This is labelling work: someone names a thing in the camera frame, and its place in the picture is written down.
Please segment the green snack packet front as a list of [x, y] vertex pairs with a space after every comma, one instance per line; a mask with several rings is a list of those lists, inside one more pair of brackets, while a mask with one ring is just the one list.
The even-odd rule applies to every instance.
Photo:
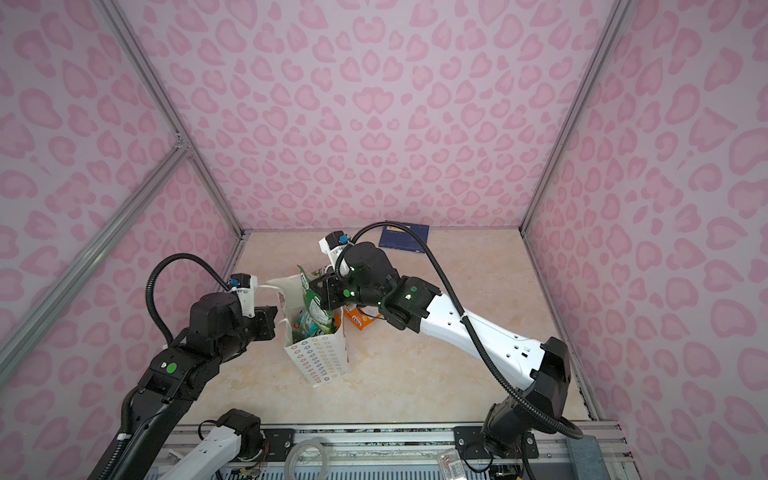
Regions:
[[299, 275], [302, 286], [303, 311], [308, 311], [310, 313], [315, 322], [322, 328], [324, 334], [334, 333], [336, 330], [336, 322], [332, 313], [321, 306], [320, 295], [310, 287], [310, 281], [313, 277], [301, 266], [299, 266]]

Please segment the orange snack packet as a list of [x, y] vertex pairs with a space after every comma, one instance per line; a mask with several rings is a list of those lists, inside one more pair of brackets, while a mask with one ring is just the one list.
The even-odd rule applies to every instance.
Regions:
[[365, 329], [374, 321], [384, 319], [378, 309], [371, 306], [346, 306], [343, 310], [345, 318], [359, 330]]

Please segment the white paper bag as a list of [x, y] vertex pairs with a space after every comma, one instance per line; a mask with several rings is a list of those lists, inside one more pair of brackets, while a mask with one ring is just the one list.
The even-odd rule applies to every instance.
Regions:
[[284, 351], [306, 381], [316, 388], [346, 377], [350, 363], [341, 311], [332, 314], [333, 332], [306, 336], [299, 329], [302, 315], [310, 313], [301, 275], [268, 280], [266, 285], [278, 291], [280, 321], [286, 325]]

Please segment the teal Fox's mint candy bag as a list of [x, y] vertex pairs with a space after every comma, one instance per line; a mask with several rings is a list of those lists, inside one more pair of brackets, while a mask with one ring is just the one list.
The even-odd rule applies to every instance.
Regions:
[[308, 311], [303, 311], [292, 327], [292, 339], [294, 343], [322, 334], [322, 328], [315, 322]]

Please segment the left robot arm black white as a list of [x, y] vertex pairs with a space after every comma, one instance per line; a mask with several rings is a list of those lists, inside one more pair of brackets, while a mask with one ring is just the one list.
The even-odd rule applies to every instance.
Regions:
[[124, 398], [117, 434], [91, 479], [142, 479], [165, 441], [220, 367], [253, 342], [275, 338], [279, 308], [246, 315], [235, 293], [206, 294], [190, 309], [189, 327], [158, 353]]

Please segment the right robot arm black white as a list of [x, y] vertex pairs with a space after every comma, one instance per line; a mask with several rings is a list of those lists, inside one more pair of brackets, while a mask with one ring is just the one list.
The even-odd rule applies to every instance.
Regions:
[[460, 306], [448, 286], [398, 273], [371, 242], [352, 243], [336, 231], [319, 242], [329, 265], [309, 283], [325, 310], [373, 308], [391, 326], [411, 330], [480, 359], [507, 397], [494, 404], [481, 438], [494, 456], [510, 455], [529, 431], [579, 440], [582, 430], [563, 415], [571, 381], [567, 345], [523, 337]]

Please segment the dark blue booklet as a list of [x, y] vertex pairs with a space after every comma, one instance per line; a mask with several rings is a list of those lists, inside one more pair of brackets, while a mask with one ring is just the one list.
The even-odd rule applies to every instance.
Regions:
[[378, 246], [382, 249], [394, 249], [415, 253], [423, 253], [422, 243], [428, 241], [430, 227], [424, 224], [406, 223], [413, 235], [403, 228], [386, 226], [383, 228]]

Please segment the clear coiled tube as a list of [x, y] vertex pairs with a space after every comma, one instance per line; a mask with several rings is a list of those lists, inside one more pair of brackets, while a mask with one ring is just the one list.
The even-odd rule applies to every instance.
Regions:
[[285, 480], [297, 480], [297, 469], [306, 462], [316, 462], [319, 465], [315, 479], [328, 480], [330, 478], [330, 453], [320, 438], [300, 441], [291, 448], [283, 465], [283, 478]]

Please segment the small clear plastic packet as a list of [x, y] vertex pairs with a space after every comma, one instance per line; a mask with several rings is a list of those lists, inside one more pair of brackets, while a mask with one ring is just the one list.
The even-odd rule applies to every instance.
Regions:
[[437, 455], [437, 463], [443, 480], [467, 480], [466, 471], [458, 451], [447, 449]]

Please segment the grey foam block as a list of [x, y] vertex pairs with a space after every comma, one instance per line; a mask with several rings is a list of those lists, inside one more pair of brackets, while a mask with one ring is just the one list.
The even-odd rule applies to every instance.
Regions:
[[573, 476], [576, 480], [610, 480], [600, 444], [596, 437], [566, 439]]

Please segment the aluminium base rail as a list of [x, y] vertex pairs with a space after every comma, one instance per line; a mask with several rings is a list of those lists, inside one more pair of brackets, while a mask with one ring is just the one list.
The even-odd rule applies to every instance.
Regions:
[[[611, 479], [636, 479], [635, 460], [619, 426], [584, 422], [597, 438]], [[236, 458], [238, 440], [211, 425], [175, 428], [152, 463], [147, 479], [284, 479], [293, 446], [320, 438], [330, 453], [329, 479], [442, 479], [437, 455], [455, 448], [468, 479], [575, 479], [560, 434], [527, 433], [510, 455], [483, 446], [477, 423], [276, 424], [262, 428], [267, 451], [259, 459]], [[315, 479], [316, 462], [302, 463], [298, 479]]]

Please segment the aluminium frame strut left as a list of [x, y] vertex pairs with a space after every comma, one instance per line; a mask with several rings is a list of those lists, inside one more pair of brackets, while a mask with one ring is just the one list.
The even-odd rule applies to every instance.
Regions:
[[188, 145], [174, 146], [161, 164], [144, 179], [103, 228], [78, 253], [63, 274], [30, 308], [20, 325], [1, 345], [1, 384], [7, 385], [42, 341], [63, 309], [83, 289], [186, 159]]

